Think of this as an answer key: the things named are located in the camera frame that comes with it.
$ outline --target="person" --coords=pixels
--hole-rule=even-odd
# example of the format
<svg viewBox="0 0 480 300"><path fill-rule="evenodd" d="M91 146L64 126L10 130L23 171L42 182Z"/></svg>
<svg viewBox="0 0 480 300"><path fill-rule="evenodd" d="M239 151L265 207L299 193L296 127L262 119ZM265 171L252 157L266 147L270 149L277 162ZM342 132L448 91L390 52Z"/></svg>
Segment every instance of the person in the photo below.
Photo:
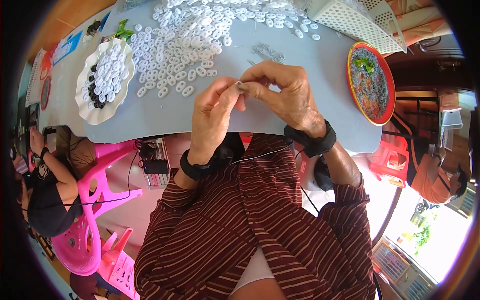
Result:
<svg viewBox="0 0 480 300"><path fill-rule="evenodd" d="M90 276L81 276L70 273L70 287L77 294L78 300L106 300L106 297L96 292L97 287L104 288L107 292L121 295L121 292L105 281L102 276L95 272Z"/></svg>
<svg viewBox="0 0 480 300"><path fill-rule="evenodd" d="M418 136L418 130L398 113L391 118L393 125L400 133ZM441 164L446 151L443 148L429 155L429 143L424 140L408 139L409 163L407 183L419 195L431 204L446 204L461 197L467 190L468 175L459 165L456 173L448 178Z"/></svg>
<svg viewBox="0 0 480 300"><path fill-rule="evenodd" d="M45 147L43 135L30 130L30 147L41 157L40 162L25 181L15 174L17 202L24 219L45 238L56 237L67 231L75 218L83 214L77 179L95 163L94 144L76 137L66 126L57 127L57 150L53 156Z"/></svg>
<svg viewBox="0 0 480 300"><path fill-rule="evenodd" d="M318 217L301 206L291 143L282 136L254 134L242 159L195 181L187 166L201 170L216 157L230 113L245 110L248 94L311 139L329 132L303 68L264 61L240 80L216 79L195 99L190 149L135 261L140 298L374 299L370 200L338 141L323 154L336 202Z"/></svg>

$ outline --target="pink plastic chair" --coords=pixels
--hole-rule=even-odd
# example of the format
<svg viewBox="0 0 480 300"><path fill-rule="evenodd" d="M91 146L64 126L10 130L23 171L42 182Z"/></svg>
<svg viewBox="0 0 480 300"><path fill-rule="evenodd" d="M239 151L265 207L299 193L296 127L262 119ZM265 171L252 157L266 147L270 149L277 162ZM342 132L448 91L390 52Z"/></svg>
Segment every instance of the pink plastic chair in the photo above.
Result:
<svg viewBox="0 0 480 300"><path fill-rule="evenodd" d="M407 186L407 172L409 153L407 150L407 141L403 137L396 137L396 141L400 143L400 147L380 141L380 147L384 148L384 152L380 160L370 164L370 171L377 174L380 181L388 181L400 188ZM401 154L407 158L402 169L398 166L398 155Z"/></svg>
<svg viewBox="0 0 480 300"><path fill-rule="evenodd" d="M117 239L117 233L115 232L110 239L108 239L102 247L102 261L100 262L98 273L105 281L118 288L131 299L140 300L140 296L135 290L133 283L133 267L135 261L123 252L123 248L127 244L132 232L133 229L127 228L113 249L112 246Z"/></svg>
<svg viewBox="0 0 480 300"><path fill-rule="evenodd" d="M134 141L127 141L120 144L96 144L96 165L78 181L78 193L83 204L84 214L74 222L69 230L60 236L52 238L53 248L62 264L72 273L89 276L100 267L102 258L100 234L96 225L96 219L104 212L140 197L143 194L141 189L130 192L113 193L108 187L105 169L113 165L130 152L136 151L133 147ZM93 196L90 196L90 181L96 179L97 189ZM88 236L91 235L91 251L87 250Z"/></svg>

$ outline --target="hand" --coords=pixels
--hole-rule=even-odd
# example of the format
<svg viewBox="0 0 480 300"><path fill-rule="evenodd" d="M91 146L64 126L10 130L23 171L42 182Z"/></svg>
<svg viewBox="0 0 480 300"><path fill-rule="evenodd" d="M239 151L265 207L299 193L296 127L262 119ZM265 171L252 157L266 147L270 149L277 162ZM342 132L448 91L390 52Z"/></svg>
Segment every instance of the hand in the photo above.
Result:
<svg viewBox="0 0 480 300"><path fill-rule="evenodd" d="M440 155L440 161L443 161L445 159L445 156L447 155L445 148L440 148L438 150L438 155Z"/></svg>
<svg viewBox="0 0 480 300"><path fill-rule="evenodd" d="M36 128L30 129L30 148L38 156L42 154L42 150L45 147L45 138Z"/></svg>
<svg viewBox="0 0 480 300"><path fill-rule="evenodd" d="M325 119L318 112L308 76L302 67L263 61L240 78L239 89L265 102L285 123L310 137L326 135ZM277 85L281 92L269 89Z"/></svg>
<svg viewBox="0 0 480 300"><path fill-rule="evenodd" d="M195 99L188 155L191 165L208 163L225 139L232 109L245 110L248 95L238 89L237 81L230 77L218 78Z"/></svg>

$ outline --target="red tray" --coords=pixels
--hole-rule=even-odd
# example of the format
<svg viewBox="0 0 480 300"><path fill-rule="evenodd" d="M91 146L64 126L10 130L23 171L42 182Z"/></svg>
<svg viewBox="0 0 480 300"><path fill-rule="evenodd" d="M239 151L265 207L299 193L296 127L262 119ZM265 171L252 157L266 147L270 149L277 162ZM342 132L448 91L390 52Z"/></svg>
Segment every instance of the red tray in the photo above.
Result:
<svg viewBox="0 0 480 300"><path fill-rule="evenodd" d="M365 111L363 111L360 105L360 101L358 100L357 94L355 93L353 88L352 75L350 73L350 65L351 65L350 61L352 58L353 50L358 48L365 48L377 57L378 63L382 68L382 70L384 71L385 77L387 79L388 97L389 97L388 106L386 108L384 115L378 119L372 120L369 117L367 117L367 115L365 114ZM367 118L367 120L376 126L383 126L387 124L390 118L393 116L393 112L395 110L395 84L393 82L393 76L392 76L392 71L390 71L390 67L388 66L383 56L377 51L377 49L375 49L372 45L365 42L355 43L350 48L350 52L348 53L348 60L347 60L347 80L348 80L348 87L350 89L350 93L352 94L353 101L355 102L359 110L362 112L362 114Z"/></svg>

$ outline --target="blue label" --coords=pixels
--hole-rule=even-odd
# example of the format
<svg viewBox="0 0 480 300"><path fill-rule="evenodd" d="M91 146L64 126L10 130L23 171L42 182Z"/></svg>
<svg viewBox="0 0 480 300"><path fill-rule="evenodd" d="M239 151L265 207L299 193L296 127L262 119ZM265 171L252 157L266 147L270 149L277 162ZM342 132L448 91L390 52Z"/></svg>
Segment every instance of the blue label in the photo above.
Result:
<svg viewBox="0 0 480 300"><path fill-rule="evenodd" d="M68 41L61 46L60 51L64 53L62 56L57 61L53 62L53 65L55 66L57 63L59 63L64 57L69 55L70 53L74 52L78 44L80 43L80 39L82 37L83 30L77 33L74 37L69 37Z"/></svg>

